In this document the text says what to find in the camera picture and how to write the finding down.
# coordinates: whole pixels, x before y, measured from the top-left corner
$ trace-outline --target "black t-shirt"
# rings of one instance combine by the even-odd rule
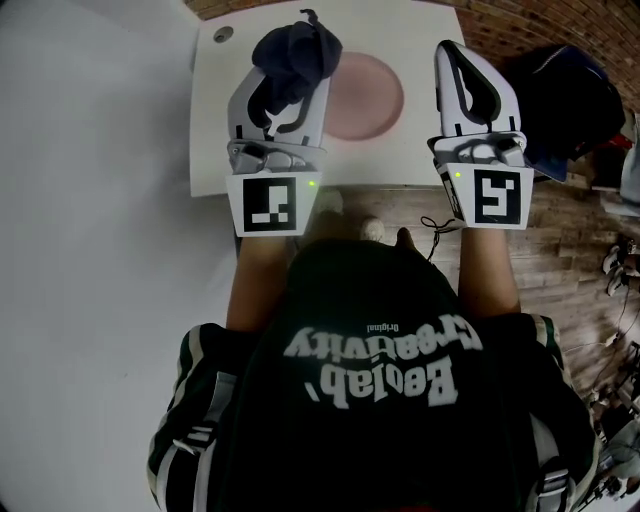
[[[580,482],[595,436],[555,338],[529,315],[472,326],[414,251],[315,244],[292,264],[255,349],[235,340],[251,350],[246,366],[234,362],[240,385],[212,435],[208,509],[520,510],[538,477],[530,412],[553,426]],[[200,371],[219,372],[233,350]],[[208,393],[183,431],[160,429],[160,444],[185,436]],[[155,491],[162,449],[152,448]]]

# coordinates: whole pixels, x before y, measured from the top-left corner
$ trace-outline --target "dark blue cloth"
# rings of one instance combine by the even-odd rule
[[[253,51],[253,64],[267,75],[263,82],[260,106],[278,115],[287,105],[310,96],[338,67],[342,44],[318,21],[311,9],[300,11],[309,22],[269,32]]]
[[[620,95],[607,74],[573,46],[525,56],[512,83],[527,162],[557,181],[566,181],[569,159],[607,142],[624,123]]]

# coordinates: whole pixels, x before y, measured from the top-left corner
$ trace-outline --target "pink plate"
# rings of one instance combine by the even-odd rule
[[[342,140],[372,139],[396,124],[403,107],[402,84],[389,66],[344,52],[331,79],[324,131]]]

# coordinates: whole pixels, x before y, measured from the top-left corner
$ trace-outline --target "white wall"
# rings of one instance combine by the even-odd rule
[[[197,21],[180,0],[0,9],[0,500],[153,511],[182,335],[221,321],[224,201],[188,186]]]

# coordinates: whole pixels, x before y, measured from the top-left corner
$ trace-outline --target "white table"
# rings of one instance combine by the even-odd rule
[[[438,43],[463,43],[451,7],[414,0],[301,0],[235,12],[202,24],[191,104],[191,195],[225,194],[231,174],[227,156],[227,103],[252,67],[256,44],[274,28],[305,21],[314,9],[345,51],[368,53],[398,75],[404,110],[387,133],[369,141],[324,136],[328,151],[323,185],[441,186],[427,139],[440,135],[434,52]],[[213,35],[231,26],[227,42]]]

